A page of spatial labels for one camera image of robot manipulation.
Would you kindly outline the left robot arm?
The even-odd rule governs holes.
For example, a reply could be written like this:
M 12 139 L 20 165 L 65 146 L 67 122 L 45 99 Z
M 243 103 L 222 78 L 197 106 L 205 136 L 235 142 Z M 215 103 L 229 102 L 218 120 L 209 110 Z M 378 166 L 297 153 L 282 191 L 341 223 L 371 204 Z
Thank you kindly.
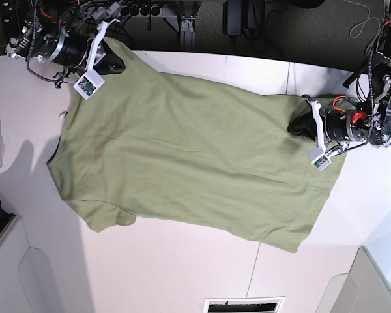
M 384 3 L 384 19 L 369 44 L 366 59 L 343 86 L 351 84 L 356 87 L 356 98 L 336 95 L 318 100 L 302 95 L 308 110 L 287 127 L 288 133 L 317 144 L 309 154 L 316 166 L 367 144 L 391 144 L 391 1 Z

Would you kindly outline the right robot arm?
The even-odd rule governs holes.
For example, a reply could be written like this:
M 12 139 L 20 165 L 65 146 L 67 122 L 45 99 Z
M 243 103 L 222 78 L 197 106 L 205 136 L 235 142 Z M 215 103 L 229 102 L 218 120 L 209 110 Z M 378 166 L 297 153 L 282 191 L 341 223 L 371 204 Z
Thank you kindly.
M 101 76 L 126 66 L 105 40 L 122 8 L 120 1 L 4 1 L 5 53 L 25 61 L 37 78 L 75 84 L 92 67 Z

